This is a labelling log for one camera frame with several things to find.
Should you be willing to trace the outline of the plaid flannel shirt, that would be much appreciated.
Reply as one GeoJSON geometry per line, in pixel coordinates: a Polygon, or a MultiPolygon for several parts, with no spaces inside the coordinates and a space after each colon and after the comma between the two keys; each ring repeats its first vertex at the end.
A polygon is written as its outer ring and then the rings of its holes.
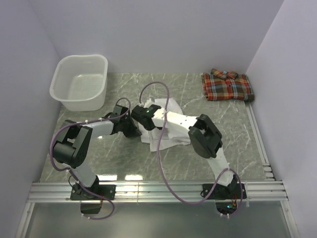
{"type": "Polygon", "coordinates": [[[201,75],[204,96],[208,101],[241,100],[252,102],[255,99],[246,74],[234,71],[212,69],[201,75]]]}

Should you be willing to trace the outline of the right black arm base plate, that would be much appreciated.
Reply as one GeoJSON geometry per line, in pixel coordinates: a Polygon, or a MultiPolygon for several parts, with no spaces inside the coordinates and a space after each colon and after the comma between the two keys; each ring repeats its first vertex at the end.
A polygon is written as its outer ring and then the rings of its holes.
{"type": "Polygon", "coordinates": [[[216,210],[221,216],[229,217],[237,211],[239,203],[247,198],[245,185],[237,183],[231,188],[216,184],[208,200],[217,200],[216,210]]]}

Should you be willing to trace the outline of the white long sleeve shirt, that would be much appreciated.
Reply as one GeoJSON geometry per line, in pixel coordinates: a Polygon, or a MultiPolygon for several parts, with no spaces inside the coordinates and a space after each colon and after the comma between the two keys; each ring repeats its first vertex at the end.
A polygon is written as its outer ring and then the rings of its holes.
{"type": "MultiPolygon", "coordinates": [[[[165,106],[166,98],[163,99],[155,99],[155,105],[161,106],[162,108],[165,106]]],[[[183,114],[179,104],[173,99],[170,98],[168,102],[167,109],[171,112],[183,114]]],[[[138,123],[138,128],[141,131],[141,142],[147,143],[150,146],[150,151],[157,151],[157,145],[159,142],[159,135],[161,130],[155,128],[151,131],[147,131],[141,124],[138,123]]],[[[163,132],[162,139],[160,141],[159,150],[168,149],[170,147],[176,145],[189,145],[190,138],[188,135],[177,132],[174,129],[166,128],[163,132]]]]}

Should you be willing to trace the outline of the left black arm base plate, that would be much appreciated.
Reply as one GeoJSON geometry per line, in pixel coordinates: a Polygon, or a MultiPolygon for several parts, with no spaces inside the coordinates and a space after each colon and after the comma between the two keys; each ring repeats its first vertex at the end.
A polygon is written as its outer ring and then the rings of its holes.
{"type": "Polygon", "coordinates": [[[93,185],[92,187],[83,187],[81,184],[72,186],[70,201],[81,202],[80,212],[82,216],[90,220],[103,220],[113,215],[115,206],[113,203],[116,186],[110,185],[93,185]],[[109,203],[111,210],[103,217],[96,217],[101,212],[102,206],[109,203]]]}

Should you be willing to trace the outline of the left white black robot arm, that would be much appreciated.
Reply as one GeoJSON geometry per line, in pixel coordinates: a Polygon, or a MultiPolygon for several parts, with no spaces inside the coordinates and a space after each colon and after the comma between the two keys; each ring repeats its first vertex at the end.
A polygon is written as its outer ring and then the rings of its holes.
{"type": "Polygon", "coordinates": [[[63,164],[75,178],[75,193],[88,199],[103,195],[98,176],[85,162],[86,156],[91,139],[119,132],[127,138],[142,135],[131,118],[129,108],[121,105],[115,105],[112,112],[91,123],[80,124],[69,119],[63,122],[53,144],[52,158],[63,164]]]}

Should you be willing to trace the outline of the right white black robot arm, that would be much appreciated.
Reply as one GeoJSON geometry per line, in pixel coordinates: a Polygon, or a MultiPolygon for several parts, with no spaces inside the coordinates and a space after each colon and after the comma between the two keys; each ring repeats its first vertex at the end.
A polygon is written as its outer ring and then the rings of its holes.
{"type": "Polygon", "coordinates": [[[224,155],[222,135],[207,115],[186,116],[150,105],[148,108],[136,106],[131,116],[148,131],[155,128],[161,132],[173,129],[189,136],[194,151],[207,160],[216,178],[211,199],[226,200],[243,196],[243,186],[224,155]]]}

